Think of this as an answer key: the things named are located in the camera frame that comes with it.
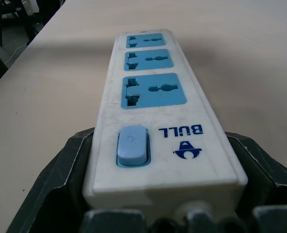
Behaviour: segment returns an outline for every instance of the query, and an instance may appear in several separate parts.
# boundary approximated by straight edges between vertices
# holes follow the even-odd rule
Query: power switch
[[[148,161],[148,130],[141,125],[124,127],[118,138],[118,162],[139,166]]]

